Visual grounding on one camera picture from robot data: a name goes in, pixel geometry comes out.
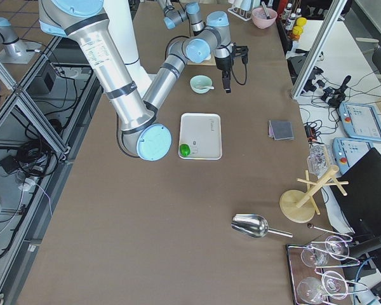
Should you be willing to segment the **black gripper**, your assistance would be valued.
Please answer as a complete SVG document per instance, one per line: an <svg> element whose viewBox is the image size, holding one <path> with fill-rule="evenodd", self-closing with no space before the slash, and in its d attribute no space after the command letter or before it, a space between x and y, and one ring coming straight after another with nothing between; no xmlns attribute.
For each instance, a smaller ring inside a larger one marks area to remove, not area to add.
<svg viewBox="0 0 381 305"><path fill-rule="evenodd" d="M232 66L234 65L234 59L236 57L241 57L241 61L244 65L244 81L243 83L247 82L248 79L248 70L247 70L247 64L248 64L248 47L247 46L238 46L236 43L232 45L232 51L229 49L230 45L228 46L221 46L220 48L217 48L216 51L222 50L226 51L226 54L224 57L215 57L215 63L216 67L222 71L222 83L223 88L226 93L231 92L231 74L234 77L234 80L236 83L239 83L237 78L234 75L234 72L232 70Z"/></svg>

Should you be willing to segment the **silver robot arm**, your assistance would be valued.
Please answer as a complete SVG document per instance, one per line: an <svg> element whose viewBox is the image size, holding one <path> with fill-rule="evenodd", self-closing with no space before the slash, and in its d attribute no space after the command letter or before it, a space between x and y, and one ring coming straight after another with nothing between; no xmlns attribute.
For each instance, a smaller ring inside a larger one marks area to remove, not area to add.
<svg viewBox="0 0 381 305"><path fill-rule="evenodd" d="M169 0L157 0L157 3L163 11L163 20L167 29L174 29L181 23L188 21L190 29L193 34L197 36L205 28L205 22L202 19L199 3L189 2L178 10L174 8L172 2Z"/></svg>
<svg viewBox="0 0 381 305"><path fill-rule="evenodd" d="M163 158L170 149L171 133L157 122L157 112L186 65L200 64L213 55L224 90L230 93L234 59L248 60L248 48L231 41L225 12L202 19L196 2L181 10L170 1L159 5L167 28L189 21L194 34L169 43L166 59L150 78L140 64L127 1L39 2L42 31L75 41L95 72L116 111L121 149L147 161Z"/></svg>

